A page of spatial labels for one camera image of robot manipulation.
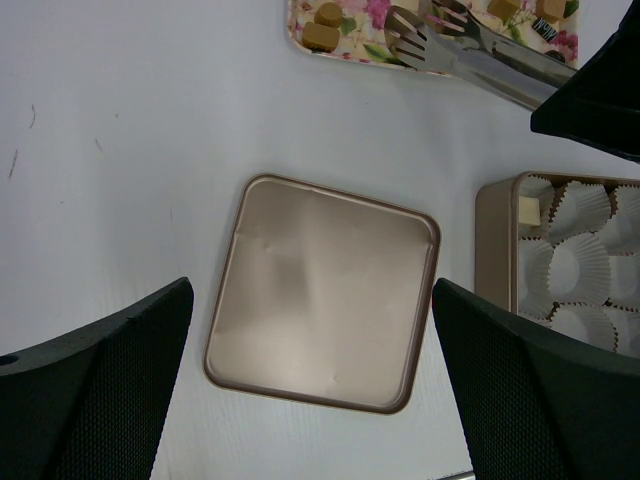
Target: tongs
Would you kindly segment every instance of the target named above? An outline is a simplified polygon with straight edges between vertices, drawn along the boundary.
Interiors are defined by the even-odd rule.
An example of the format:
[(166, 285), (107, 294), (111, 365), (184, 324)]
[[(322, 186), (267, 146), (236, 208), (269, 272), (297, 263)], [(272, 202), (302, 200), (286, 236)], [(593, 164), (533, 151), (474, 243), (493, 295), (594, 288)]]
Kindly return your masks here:
[(445, 29), (457, 42), (441, 37), (426, 21), (409, 10), (392, 6), (385, 22), (391, 53), (417, 70), (449, 73), (529, 110), (537, 109), (568, 81), (575, 70), (498, 35), (480, 24), (456, 0), (450, 22), (460, 30)]

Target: gold baking tray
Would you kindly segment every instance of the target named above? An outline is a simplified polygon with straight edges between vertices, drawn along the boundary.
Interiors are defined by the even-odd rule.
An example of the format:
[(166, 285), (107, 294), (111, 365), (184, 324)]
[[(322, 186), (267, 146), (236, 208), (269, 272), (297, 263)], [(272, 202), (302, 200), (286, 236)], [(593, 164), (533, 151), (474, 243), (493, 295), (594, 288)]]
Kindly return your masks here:
[(518, 313), (518, 191), (529, 175), (547, 178), (555, 188), (572, 181), (600, 183), (608, 192), (640, 180), (548, 172), (525, 172), (480, 189), (476, 196), (475, 293)]
[(440, 230), (275, 175), (244, 190), (205, 352), (216, 385), (391, 414), (409, 401)]

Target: white surface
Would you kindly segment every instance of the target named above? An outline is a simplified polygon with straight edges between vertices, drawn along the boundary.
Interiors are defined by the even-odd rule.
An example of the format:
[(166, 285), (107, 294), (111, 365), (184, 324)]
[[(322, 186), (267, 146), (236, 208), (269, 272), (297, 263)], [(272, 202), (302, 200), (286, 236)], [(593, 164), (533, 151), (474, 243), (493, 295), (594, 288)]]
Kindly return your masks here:
[[(393, 417), (223, 391), (205, 379), (241, 186), (276, 172), (424, 210), (442, 229), (439, 275), (472, 287), (482, 185), (530, 169), (635, 178), (640, 169), (530, 133), (527, 112), (459, 81), (305, 55), (285, 33), (285, 3), (3, 3), (0, 354), (187, 275), (196, 304), (154, 479), (466, 470), (432, 322), (413, 398)], [(586, 5), (583, 52), (602, 44), (629, 3)]]

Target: food tray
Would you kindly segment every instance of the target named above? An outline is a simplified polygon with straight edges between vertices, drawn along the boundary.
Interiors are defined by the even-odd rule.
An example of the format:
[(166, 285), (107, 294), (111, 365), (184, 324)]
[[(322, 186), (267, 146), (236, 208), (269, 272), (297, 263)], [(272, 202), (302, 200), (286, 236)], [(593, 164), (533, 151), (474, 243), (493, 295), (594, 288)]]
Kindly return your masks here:
[[(478, 192), (476, 197), (475, 291), (481, 297), (516, 314), (521, 310), (520, 305), (518, 305), (518, 283), (520, 281), (518, 246), (519, 242), (521, 242), (518, 233), (518, 200), (520, 185), (530, 176), (549, 180), (555, 189), (559, 189), (574, 180), (587, 185), (603, 185), (605, 192), (602, 195), (608, 193), (609, 198), (611, 198), (611, 192), (617, 187), (640, 186), (640, 181), (633, 179), (527, 172), (518, 177), (485, 186)], [(562, 191), (563, 189), (556, 190), (558, 192), (557, 195), (564, 195), (561, 193)], [(604, 272), (608, 274), (610, 268), (608, 262), (617, 258), (616, 255), (609, 254), (607, 256), (603, 245), (591, 233), (575, 232), (573, 235), (567, 241), (578, 241), (581, 237), (588, 237), (587, 240), (594, 241), (600, 245), (598, 248), (602, 250), (605, 262), (607, 262), (606, 266), (603, 267), (606, 269), (603, 270), (603, 274)], [(606, 290), (604, 292), (598, 291), (599, 296), (604, 294), (600, 300), (597, 302), (587, 302), (585, 300), (581, 303), (604, 309), (602, 311), (611, 308), (611, 302), (607, 301), (609, 283), (605, 283), (603, 280), (604, 284), (607, 285)], [(562, 307), (562, 304), (556, 303), (554, 312), (560, 307)], [(553, 322), (553, 312), (546, 319)]]
[(395, 413), (440, 244), (428, 215), (263, 175), (245, 188), (204, 368), (218, 386)]
[[(390, 68), (411, 69), (398, 61), (387, 49), (384, 38), (384, 19), (391, 5), (404, 7), (418, 13), (418, 0), (337, 0), (342, 6), (345, 20), (341, 27), (338, 48), (332, 53), (316, 53), (302, 45), (302, 30), (306, 22), (312, 22), (317, 9), (328, 0), (289, 0), (288, 31), (293, 42), (307, 53), (351, 62)], [(535, 0), (523, 0), (522, 9), (507, 24), (487, 13), (490, 0), (467, 2), (473, 14), (487, 27), (514, 39), (541, 53), (550, 50), (561, 52), (567, 64), (575, 67), (578, 56), (578, 0), (570, 0), (574, 12), (566, 20), (554, 24), (559, 35), (553, 43), (547, 43), (533, 29)]]

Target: paper cupcake liner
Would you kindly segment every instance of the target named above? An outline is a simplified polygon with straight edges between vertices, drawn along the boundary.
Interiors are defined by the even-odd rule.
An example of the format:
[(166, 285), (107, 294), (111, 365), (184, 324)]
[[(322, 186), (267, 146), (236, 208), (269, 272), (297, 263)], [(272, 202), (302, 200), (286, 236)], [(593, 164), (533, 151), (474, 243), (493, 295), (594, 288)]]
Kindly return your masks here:
[(640, 309), (640, 255), (609, 257), (611, 286), (609, 301), (627, 309)]
[(557, 243), (579, 233), (599, 230), (610, 217), (611, 202), (603, 185), (569, 182), (556, 192), (549, 240)]
[(640, 218), (640, 188), (617, 187), (610, 195), (613, 214), (631, 215)]
[(562, 305), (551, 316), (551, 330), (611, 352), (617, 346), (617, 333), (601, 308)]
[(551, 182), (546, 178), (531, 175), (520, 183), (518, 195), (521, 197), (537, 198), (540, 202), (540, 226), (519, 225), (518, 236), (520, 238), (542, 238), (549, 231), (549, 217), (551, 204), (555, 196), (555, 190)]
[(595, 235), (583, 233), (556, 246), (549, 273), (552, 300), (600, 306), (610, 284), (609, 255)]
[(549, 268), (553, 248), (544, 240), (518, 242), (518, 311), (546, 318), (553, 308), (549, 294)]
[(640, 188), (618, 187), (610, 199), (613, 216), (598, 238), (611, 255), (640, 251)]
[(604, 313), (618, 334), (616, 352), (640, 358), (640, 313), (629, 313), (617, 308), (604, 308)]
[(640, 221), (634, 221), (628, 215), (613, 215), (596, 236), (610, 255), (640, 251)]
[(615, 305), (611, 303), (611, 300), (607, 300), (604, 304), (605, 307), (615, 308), (616, 310), (622, 310), (628, 313), (640, 313), (640, 308), (623, 307), (622, 305)]

